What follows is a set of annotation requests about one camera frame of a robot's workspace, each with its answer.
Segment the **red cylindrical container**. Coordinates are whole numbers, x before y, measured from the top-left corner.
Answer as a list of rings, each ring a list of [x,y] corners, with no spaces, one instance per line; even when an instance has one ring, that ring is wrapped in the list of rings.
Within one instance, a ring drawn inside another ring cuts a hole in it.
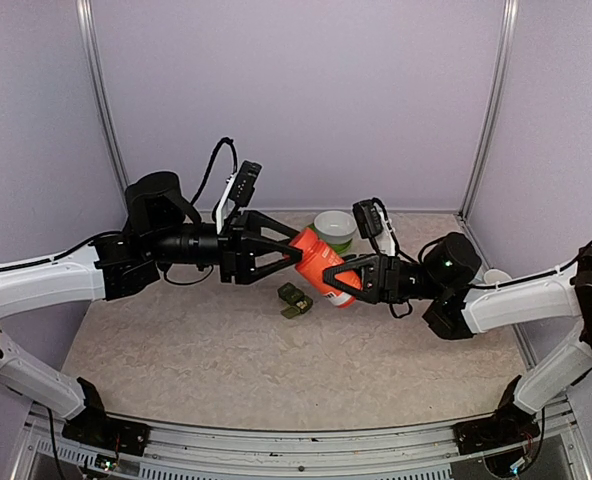
[[[350,294],[324,282],[323,272],[327,268],[342,265],[344,260],[312,229],[304,228],[289,245],[302,252],[302,259],[295,265],[296,271],[332,305],[345,308],[355,301]]]

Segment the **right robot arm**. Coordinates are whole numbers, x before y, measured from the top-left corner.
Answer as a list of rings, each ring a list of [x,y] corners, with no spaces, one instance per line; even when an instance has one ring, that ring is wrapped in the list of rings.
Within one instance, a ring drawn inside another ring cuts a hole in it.
[[[445,340],[462,340],[508,325],[577,318],[574,329],[505,390],[487,423],[499,444],[511,442],[547,402],[592,370],[592,243],[564,265],[517,279],[478,284],[482,260],[460,233],[430,242],[414,262],[382,253],[323,272],[325,284],[357,300],[390,306],[429,301],[423,318]]]

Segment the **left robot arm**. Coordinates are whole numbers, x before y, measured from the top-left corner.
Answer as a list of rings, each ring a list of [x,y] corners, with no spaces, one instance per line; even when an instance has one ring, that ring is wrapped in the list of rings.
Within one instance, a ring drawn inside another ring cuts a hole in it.
[[[122,230],[52,256],[0,264],[0,320],[69,302],[130,297],[174,265],[217,267],[222,282],[250,285],[298,263],[302,253],[290,244],[297,231],[247,207],[259,172],[258,164],[245,162],[230,178],[221,202],[234,208],[214,223],[183,197],[177,174],[146,175],[125,191]],[[1,328],[0,384],[44,405],[94,444],[116,434],[92,383],[49,367]]]

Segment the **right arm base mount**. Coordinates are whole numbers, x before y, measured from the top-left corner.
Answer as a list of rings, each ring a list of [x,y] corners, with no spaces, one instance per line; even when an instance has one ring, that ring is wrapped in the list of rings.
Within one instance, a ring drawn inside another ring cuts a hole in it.
[[[452,427],[460,455],[500,448],[540,435],[536,414],[527,413],[514,404],[520,379],[521,376],[517,376],[509,383],[491,415],[458,422]]]

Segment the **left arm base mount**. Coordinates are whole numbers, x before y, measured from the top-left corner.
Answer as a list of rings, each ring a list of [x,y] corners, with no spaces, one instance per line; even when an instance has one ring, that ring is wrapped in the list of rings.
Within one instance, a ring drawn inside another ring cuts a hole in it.
[[[142,457],[150,427],[109,416],[96,387],[82,377],[77,382],[82,388],[84,408],[65,421],[62,436],[84,445]]]

